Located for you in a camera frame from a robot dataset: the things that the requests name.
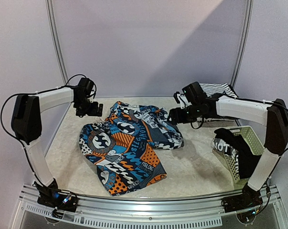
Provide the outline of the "colourful graphic print garment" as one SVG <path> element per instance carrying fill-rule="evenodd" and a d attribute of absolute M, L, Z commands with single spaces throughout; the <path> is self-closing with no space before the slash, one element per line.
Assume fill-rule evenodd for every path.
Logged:
<path fill-rule="evenodd" d="M 153 105 L 116 102 L 103 122 L 86 124 L 79 136 L 85 158 L 96 166 L 100 182 L 111 196 L 141 190 L 166 178 L 155 149 L 184 146 L 168 112 Z"/>

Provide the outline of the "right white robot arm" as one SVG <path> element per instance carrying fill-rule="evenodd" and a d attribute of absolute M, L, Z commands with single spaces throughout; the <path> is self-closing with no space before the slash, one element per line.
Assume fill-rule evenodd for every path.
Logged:
<path fill-rule="evenodd" d="M 173 124 L 192 123 L 198 117 L 225 117 L 240 119 L 249 124 L 260 140 L 264 152 L 248 180 L 248 187 L 258 191 L 272 174 L 288 144 L 288 108 L 282 99 L 253 100 L 222 95 L 205 98 L 185 108 L 173 108 L 169 121 Z"/>

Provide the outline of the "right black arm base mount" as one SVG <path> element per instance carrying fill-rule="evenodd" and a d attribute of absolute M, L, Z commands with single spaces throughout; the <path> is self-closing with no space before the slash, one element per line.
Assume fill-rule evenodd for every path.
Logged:
<path fill-rule="evenodd" d="M 224 208 L 225 213 L 239 211 L 246 208 L 252 208 L 255 206 L 259 206 L 259 209 L 255 210 L 254 215 L 262 212 L 269 204 L 271 197 L 269 185 L 267 184 L 267 182 L 265 182 L 264 184 L 266 185 L 266 195 L 268 198 L 264 206 L 260 190 L 254 191 L 249 187 L 248 182 L 246 182 L 241 194 L 225 197 L 221 200 L 221 205 Z"/>

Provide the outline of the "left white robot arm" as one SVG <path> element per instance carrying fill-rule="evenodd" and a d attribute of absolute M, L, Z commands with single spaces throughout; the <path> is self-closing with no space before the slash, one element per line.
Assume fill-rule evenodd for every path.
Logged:
<path fill-rule="evenodd" d="M 103 104 L 92 101 L 91 90 L 81 86 L 62 86 L 37 93 L 17 94 L 12 113 L 14 137 L 23 145 L 35 180 L 42 186 L 54 182 L 41 146 L 41 113 L 51 108 L 73 103 L 78 117 L 101 117 Z"/>

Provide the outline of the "black white striped shirt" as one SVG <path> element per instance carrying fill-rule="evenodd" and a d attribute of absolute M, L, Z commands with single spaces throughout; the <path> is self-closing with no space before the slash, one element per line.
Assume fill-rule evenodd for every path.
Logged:
<path fill-rule="evenodd" d="M 227 83 L 199 83 L 199 86 L 202 88 L 204 94 L 206 95 L 206 98 L 216 97 L 217 95 L 238 97 L 232 86 Z"/>

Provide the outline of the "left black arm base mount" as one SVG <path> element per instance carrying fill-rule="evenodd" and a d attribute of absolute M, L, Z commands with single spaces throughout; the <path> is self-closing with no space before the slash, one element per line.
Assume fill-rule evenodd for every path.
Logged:
<path fill-rule="evenodd" d="M 36 181 L 33 184 L 39 192 L 37 203 L 56 210 L 63 210 L 75 213 L 79 198 L 76 193 L 68 190 L 47 187 Z"/>

